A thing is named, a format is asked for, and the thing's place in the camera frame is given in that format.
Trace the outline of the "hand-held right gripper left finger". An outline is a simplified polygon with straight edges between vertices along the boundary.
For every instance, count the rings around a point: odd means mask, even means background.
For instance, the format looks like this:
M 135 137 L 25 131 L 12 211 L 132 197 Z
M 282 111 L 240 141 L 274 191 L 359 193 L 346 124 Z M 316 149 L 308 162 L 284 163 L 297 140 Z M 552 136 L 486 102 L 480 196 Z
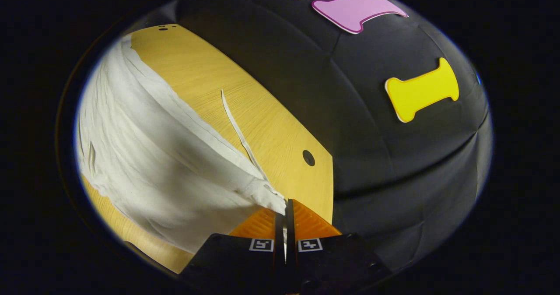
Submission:
M 282 289 L 284 220 L 263 208 L 230 235 L 210 235 L 180 279 L 191 289 Z

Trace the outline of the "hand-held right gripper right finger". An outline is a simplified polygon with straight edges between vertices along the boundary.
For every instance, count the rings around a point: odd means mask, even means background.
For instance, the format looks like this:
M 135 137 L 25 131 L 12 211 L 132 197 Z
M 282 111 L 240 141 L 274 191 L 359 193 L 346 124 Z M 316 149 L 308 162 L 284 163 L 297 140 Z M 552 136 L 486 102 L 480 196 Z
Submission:
M 372 289 L 392 275 L 361 235 L 295 199 L 287 203 L 287 269 L 296 289 Z

